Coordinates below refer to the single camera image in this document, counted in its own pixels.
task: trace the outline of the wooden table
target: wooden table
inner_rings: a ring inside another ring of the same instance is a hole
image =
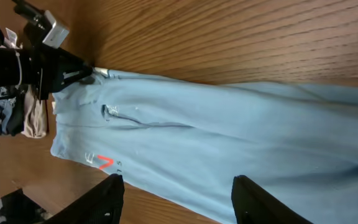
[[[29,2],[60,16],[71,30],[63,47],[99,67],[210,84],[358,86],[358,0]],[[0,0],[0,26],[20,30],[25,20],[12,7],[10,0]],[[107,175],[52,157],[55,121],[49,118],[44,139],[1,138],[0,196],[23,187],[57,213]],[[121,223],[214,222],[126,185]]]

